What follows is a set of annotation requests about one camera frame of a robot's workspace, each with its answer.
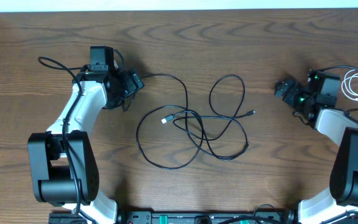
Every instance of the white backdrop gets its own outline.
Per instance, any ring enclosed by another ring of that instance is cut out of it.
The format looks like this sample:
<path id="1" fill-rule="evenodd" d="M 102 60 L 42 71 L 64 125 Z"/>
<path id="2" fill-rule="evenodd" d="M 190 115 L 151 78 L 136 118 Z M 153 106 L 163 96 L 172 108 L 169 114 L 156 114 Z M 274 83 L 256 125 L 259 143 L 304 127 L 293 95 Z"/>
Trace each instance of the white backdrop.
<path id="1" fill-rule="evenodd" d="M 0 0 L 0 12 L 358 7 L 358 0 Z"/>

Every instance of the cable plug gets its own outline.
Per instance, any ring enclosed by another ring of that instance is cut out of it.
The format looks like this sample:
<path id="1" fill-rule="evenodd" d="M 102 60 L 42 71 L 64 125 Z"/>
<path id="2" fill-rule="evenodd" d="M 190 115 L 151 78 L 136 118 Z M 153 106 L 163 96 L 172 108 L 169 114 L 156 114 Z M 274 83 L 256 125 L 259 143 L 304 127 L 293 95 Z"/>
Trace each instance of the cable plug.
<path id="1" fill-rule="evenodd" d="M 170 121 L 170 120 L 172 120 L 172 119 L 173 119 L 173 115 L 171 114 L 170 116 L 167 116 L 167 117 L 165 117 L 164 119 L 162 119 L 161 122 L 162 122 L 163 124 L 165 124 L 166 122 L 168 122 L 168 121 Z"/>
<path id="2" fill-rule="evenodd" d="M 251 116 L 251 115 L 253 115 L 255 113 L 256 113 L 256 111 L 254 111 L 254 110 L 248 111 L 248 113 L 246 113 L 246 116 Z"/>

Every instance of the coiled white cable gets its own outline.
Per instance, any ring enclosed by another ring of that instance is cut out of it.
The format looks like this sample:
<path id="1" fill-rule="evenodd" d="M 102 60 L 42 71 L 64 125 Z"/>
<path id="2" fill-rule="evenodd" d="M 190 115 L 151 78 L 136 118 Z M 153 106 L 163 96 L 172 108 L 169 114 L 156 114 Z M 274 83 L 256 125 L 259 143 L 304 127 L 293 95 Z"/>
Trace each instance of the coiled white cable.
<path id="1" fill-rule="evenodd" d="M 358 93 L 353 91 L 352 87 L 351 87 L 352 79 L 358 78 L 358 73 L 354 73 L 354 72 L 355 72 L 355 70 L 350 70 L 345 74 L 345 77 L 341 84 L 341 89 L 342 89 L 343 94 L 346 97 L 348 97 L 351 100 L 358 101 Z"/>

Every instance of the wood grain surface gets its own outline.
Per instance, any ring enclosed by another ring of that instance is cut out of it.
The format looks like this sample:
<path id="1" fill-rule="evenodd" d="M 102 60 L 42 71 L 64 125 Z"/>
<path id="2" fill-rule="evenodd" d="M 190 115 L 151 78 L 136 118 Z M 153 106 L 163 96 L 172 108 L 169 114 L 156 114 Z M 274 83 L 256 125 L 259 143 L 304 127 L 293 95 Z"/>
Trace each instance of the wood grain surface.
<path id="1" fill-rule="evenodd" d="M 224 162 L 200 154 L 188 167 L 167 171 L 148 164 L 135 143 L 146 112 L 184 105 L 182 86 L 169 78 L 148 78 L 127 112 L 103 110 L 91 144 L 100 189 L 124 208 L 155 211 L 246 211 L 262 203 L 294 207 L 329 184 L 338 147 L 304 126 L 273 95 L 277 81 L 291 75 L 303 84 L 310 68 L 358 67 L 358 9 L 175 12 L 60 12 L 0 14 L 0 223 L 46 223 L 57 208 L 38 203 L 32 192 L 27 139 L 44 132 L 71 94 L 71 77 L 43 67 L 38 56 L 67 66 L 89 62 L 91 45 L 121 51 L 126 67 L 171 73 L 188 88 L 189 107 L 212 115 L 208 93 L 216 80 L 235 73 L 246 84 L 239 121 L 249 137 L 247 152 Z M 213 105 L 232 115 L 241 85 L 225 80 Z M 357 106 L 339 94 L 338 107 Z M 153 161 L 174 166 L 196 151 L 185 133 L 160 120 L 145 121 L 140 140 Z M 217 134 L 226 123 L 205 121 Z M 217 153 L 240 150 L 236 126 L 212 143 Z"/>

